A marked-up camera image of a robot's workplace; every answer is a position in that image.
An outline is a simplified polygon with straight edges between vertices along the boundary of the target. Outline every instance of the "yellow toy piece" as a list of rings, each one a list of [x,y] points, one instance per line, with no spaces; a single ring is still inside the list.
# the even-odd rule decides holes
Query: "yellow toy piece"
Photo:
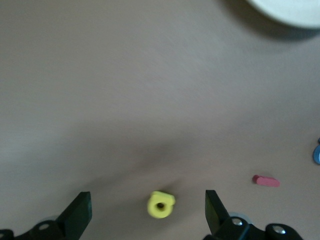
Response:
[[[175,203],[176,199],[173,195],[154,191],[148,201],[148,213],[156,219],[166,218],[172,213]]]

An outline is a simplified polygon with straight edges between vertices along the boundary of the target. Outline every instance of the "pink object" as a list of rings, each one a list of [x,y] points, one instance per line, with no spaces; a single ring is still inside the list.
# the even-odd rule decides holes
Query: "pink object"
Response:
[[[277,179],[269,176],[254,175],[252,180],[256,184],[262,185],[262,186],[275,187],[275,188],[280,186],[280,182]]]

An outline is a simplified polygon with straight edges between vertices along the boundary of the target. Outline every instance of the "table surface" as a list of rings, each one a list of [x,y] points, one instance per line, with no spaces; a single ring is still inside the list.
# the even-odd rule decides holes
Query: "table surface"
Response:
[[[82,240],[201,240],[214,189],[258,228],[319,239],[318,31],[245,1],[3,0],[0,38],[1,228],[90,191]],[[147,213],[156,190],[167,218]]]

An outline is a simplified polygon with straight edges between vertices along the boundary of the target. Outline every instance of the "bolt head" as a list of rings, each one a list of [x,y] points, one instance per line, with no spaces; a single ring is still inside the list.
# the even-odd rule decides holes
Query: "bolt head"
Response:
[[[242,224],[243,224],[242,221],[236,217],[232,218],[232,223],[237,226],[242,226]]]
[[[284,230],[284,228],[281,226],[275,225],[272,228],[277,234],[286,234],[286,230]]]

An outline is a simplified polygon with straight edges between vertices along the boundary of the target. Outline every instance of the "blue object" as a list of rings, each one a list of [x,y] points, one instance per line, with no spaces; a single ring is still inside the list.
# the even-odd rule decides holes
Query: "blue object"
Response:
[[[320,164],[320,145],[317,146],[313,152],[313,160],[317,163]]]

